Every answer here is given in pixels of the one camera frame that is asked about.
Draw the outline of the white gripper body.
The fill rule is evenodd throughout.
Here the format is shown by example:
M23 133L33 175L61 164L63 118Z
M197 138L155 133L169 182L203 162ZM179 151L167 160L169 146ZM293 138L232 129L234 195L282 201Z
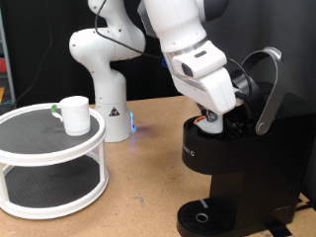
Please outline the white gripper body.
M221 67L199 79L184 80L172 76L176 89L218 115L224 115L242 104L236 97L228 71Z

